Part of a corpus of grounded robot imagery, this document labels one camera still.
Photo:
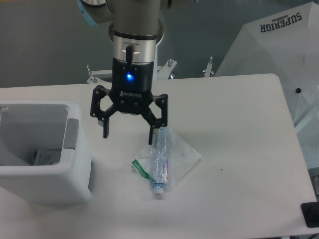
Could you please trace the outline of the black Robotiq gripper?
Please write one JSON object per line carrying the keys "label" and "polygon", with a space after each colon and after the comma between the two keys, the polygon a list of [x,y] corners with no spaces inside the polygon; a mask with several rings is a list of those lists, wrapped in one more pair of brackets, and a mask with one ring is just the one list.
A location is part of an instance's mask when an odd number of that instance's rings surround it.
{"label": "black Robotiq gripper", "polygon": [[[90,116],[102,122],[103,138],[109,135],[109,119],[119,111],[124,114],[141,115],[150,125],[149,141],[153,141],[155,129],[166,127],[168,122],[168,94],[153,96],[152,80],[154,62],[146,64],[120,61],[113,58],[111,101],[112,105],[105,111],[101,110],[101,100],[109,95],[110,90],[102,85],[93,89]],[[161,109],[161,117],[156,118],[150,109],[151,102]]]}

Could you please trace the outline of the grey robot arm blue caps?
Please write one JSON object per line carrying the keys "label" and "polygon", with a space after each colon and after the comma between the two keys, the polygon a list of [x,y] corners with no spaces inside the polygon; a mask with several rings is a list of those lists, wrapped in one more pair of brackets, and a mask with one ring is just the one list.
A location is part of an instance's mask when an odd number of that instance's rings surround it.
{"label": "grey robot arm blue caps", "polygon": [[115,112],[141,115],[154,130],[167,126],[168,95],[152,94],[156,46],[160,37],[160,11],[193,0],[79,0],[79,9],[89,25],[113,22],[112,84],[93,90],[90,115],[109,135],[109,118]]}

